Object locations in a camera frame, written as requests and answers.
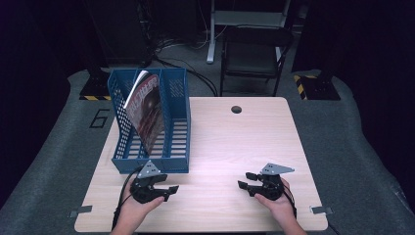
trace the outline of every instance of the metal chair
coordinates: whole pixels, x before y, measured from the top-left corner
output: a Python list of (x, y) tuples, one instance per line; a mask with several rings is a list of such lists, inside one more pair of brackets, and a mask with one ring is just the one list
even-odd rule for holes
[(223, 37), (219, 96), (223, 92), (239, 92), (224, 90), (225, 76), (265, 78), (266, 83), (276, 79), (272, 92), (276, 96), (286, 54), (293, 41), (291, 32), (283, 27), (228, 26)]

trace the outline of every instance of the book cover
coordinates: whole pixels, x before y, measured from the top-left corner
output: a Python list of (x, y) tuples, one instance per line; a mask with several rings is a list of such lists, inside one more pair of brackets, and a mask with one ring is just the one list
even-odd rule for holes
[(125, 101), (125, 112), (140, 136), (144, 149), (151, 155), (164, 129), (159, 76), (142, 70)]

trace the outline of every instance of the dark curtain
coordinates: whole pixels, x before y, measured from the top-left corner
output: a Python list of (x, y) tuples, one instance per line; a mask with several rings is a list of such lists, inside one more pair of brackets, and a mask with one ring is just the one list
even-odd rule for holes
[(1, 1), (0, 35), (2, 207), (65, 105), (68, 77), (105, 60), (81, 0)]
[[(415, 2), (311, 1), (292, 71), (327, 68), (351, 89), (362, 130), (415, 211)], [(352, 22), (353, 33), (346, 24)], [(339, 44), (340, 37), (347, 36)]]

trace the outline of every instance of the hand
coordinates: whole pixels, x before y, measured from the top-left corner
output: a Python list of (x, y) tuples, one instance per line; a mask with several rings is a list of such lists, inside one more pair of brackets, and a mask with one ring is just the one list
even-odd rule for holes
[[(281, 178), (281, 180), (287, 187), (285, 192), (290, 195), (290, 184), (284, 178)], [(260, 194), (255, 194), (254, 196), (261, 204), (266, 206), (271, 211), (272, 216), (278, 224), (280, 224), (285, 234), (306, 234), (297, 222), (294, 216), (293, 207), (285, 194), (281, 195), (281, 197), (275, 201), (271, 201)]]
[(132, 180), (125, 186), (123, 200), (126, 200), (121, 207), (116, 227), (111, 232), (113, 235), (132, 234), (143, 222), (146, 215), (164, 202), (164, 197), (155, 198), (146, 204), (135, 201), (132, 196), (130, 197), (131, 182)]

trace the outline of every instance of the light wood desk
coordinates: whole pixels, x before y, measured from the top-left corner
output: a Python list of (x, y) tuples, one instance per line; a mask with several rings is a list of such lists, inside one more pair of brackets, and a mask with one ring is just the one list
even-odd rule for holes
[[(310, 207), (321, 202), (305, 158), (287, 101), (283, 98), (190, 98), (190, 172), (170, 174), (156, 188), (179, 185), (168, 202), (150, 212), (137, 231), (141, 232), (254, 232), (281, 228), (270, 212), (238, 180), (260, 185), (245, 177), (259, 173), (267, 164), (289, 166), (282, 174), (291, 185), (298, 209), (298, 221), (307, 231), (324, 230), (325, 214), (313, 214)], [(231, 108), (242, 112), (233, 114)], [(78, 232), (111, 231), (121, 186), (121, 175), (111, 161), (118, 130), (110, 130), (80, 213)]]

